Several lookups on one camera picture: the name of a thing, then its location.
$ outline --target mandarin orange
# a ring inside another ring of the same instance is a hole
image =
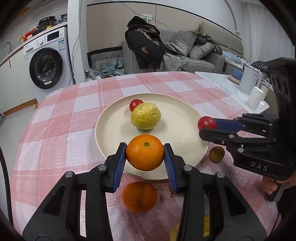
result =
[[[154,187],[144,182],[130,183],[122,191],[124,206],[134,213],[149,211],[156,205],[157,200]]]
[[[126,147],[127,161],[141,171],[152,171],[159,167],[163,162],[164,153],[160,140],[148,134],[136,136]]]

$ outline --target cherry tomato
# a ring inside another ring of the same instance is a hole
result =
[[[217,123],[212,117],[203,116],[198,120],[197,128],[198,130],[202,128],[217,129]]]
[[[143,101],[139,100],[139,99],[134,99],[131,101],[130,103],[130,111],[133,112],[134,108],[136,108],[139,104],[142,104]]]

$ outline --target white washing machine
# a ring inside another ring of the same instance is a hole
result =
[[[67,28],[46,33],[24,46],[24,57],[38,103],[50,93],[75,84],[68,47]]]

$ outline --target blue bowl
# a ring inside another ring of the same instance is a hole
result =
[[[232,77],[236,78],[239,81],[241,81],[243,73],[244,73],[243,71],[237,68],[232,68]]]

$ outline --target pink and white tablecloth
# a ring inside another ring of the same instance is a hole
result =
[[[83,173],[104,163],[94,136],[100,113],[119,98],[147,92],[177,97],[201,115],[214,118],[233,119],[246,112],[207,80],[187,72],[130,74],[53,92],[41,102],[26,128],[12,172],[13,219],[19,233],[66,171]],[[197,168],[208,174],[224,171],[256,212],[267,233],[271,232],[277,208],[275,203],[264,200],[260,175],[235,167],[228,152],[219,164],[212,163],[207,152]],[[113,239],[168,240],[170,230],[180,221],[182,198],[171,198],[167,184],[153,184],[159,196],[156,206],[146,213],[132,213],[123,206],[121,192],[133,181],[135,178],[124,174],[116,193],[106,194]],[[84,203],[85,193],[81,205],[82,235],[85,235]]]

